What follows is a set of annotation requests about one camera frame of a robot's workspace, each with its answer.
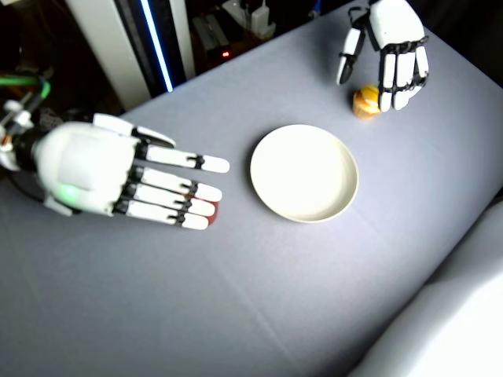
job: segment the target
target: white robotic hand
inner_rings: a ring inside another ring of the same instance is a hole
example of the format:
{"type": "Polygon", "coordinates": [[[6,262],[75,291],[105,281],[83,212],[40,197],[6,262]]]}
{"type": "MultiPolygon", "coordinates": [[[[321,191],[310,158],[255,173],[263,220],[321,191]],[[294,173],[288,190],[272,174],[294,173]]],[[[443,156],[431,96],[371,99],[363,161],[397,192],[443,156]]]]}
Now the white robotic hand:
{"type": "Polygon", "coordinates": [[[379,106],[387,112],[393,102],[396,110],[404,108],[419,92],[428,77],[428,58],[424,44],[428,37],[419,16],[406,0],[372,0],[370,9],[353,20],[344,43],[337,83],[344,84],[362,51],[365,30],[375,51],[380,51],[379,106]]]}
{"type": "Polygon", "coordinates": [[[65,123],[42,137],[33,131],[14,142],[17,162],[36,171],[44,204],[61,214],[125,214],[206,229],[222,198],[217,188],[137,160],[218,173],[229,170],[226,160],[181,152],[168,137],[114,116],[96,114],[93,124],[65,123]]]}

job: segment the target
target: green light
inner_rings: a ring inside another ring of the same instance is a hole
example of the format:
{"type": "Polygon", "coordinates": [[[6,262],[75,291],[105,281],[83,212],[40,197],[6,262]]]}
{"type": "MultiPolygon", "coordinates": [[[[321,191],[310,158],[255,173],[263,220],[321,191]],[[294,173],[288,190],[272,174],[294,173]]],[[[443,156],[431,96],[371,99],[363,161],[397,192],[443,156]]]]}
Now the green light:
{"type": "Polygon", "coordinates": [[[58,196],[65,202],[75,202],[79,196],[79,190],[72,185],[61,185],[58,196]]]}

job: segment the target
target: round plate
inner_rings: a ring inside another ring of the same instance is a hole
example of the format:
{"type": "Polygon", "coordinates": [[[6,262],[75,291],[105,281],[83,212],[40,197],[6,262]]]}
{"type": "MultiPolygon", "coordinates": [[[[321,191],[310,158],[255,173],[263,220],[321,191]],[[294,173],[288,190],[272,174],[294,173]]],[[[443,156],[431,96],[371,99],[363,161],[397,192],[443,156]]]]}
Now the round plate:
{"type": "Polygon", "coordinates": [[[260,199],[293,221],[329,220],[358,191],[358,167],[349,149],[313,126],[284,126],[265,136],[253,152],[250,171],[260,199]]]}

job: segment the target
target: led light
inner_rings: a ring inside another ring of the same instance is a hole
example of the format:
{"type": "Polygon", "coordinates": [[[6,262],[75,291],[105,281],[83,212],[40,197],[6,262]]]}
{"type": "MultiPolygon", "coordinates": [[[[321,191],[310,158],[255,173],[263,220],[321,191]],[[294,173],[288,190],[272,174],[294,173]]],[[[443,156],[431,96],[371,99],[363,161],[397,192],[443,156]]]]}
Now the led light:
{"type": "Polygon", "coordinates": [[[167,65],[164,60],[163,49],[160,47],[159,37],[157,36],[156,25],[154,24],[154,19],[152,18],[152,12],[150,11],[149,0],[141,0],[141,7],[143,8],[143,13],[145,14],[145,19],[147,20],[147,25],[149,26],[150,36],[154,43],[154,49],[156,50],[157,60],[159,61],[160,70],[163,72],[164,82],[166,83],[166,89],[169,93],[173,91],[173,86],[171,85],[170,76],[167,73],[167,65]]]}
{"type": "Polygon", "coordinates": [[[79,190],[72,185],[61,185],[58,194],[59,199],[71,203],[77,200],[77,196],[79,196],[79,190]]]}

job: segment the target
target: gray table surface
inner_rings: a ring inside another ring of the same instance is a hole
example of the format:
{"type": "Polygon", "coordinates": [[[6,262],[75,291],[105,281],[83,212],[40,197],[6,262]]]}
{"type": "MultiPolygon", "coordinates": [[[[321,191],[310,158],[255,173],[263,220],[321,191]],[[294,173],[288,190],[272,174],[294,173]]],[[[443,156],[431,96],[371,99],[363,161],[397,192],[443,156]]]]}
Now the gray table surface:
{"type": "Polygon", "coordinates": [[[367,44],[351,83],[334,84],[351,5],[126,114],[231,162],[227,175],[182,172],[224,192],[208,231],[64,218],[2,182],[0,375],[351,367],[503,185],[503,90],[434,35],[430,82],[406,109],[352,115],[379,55],[367,44]],[[332,221],[284,220],[250,184],[254,146],[293,123],[334,133],[358,162],[358,196],[332,221]]]}

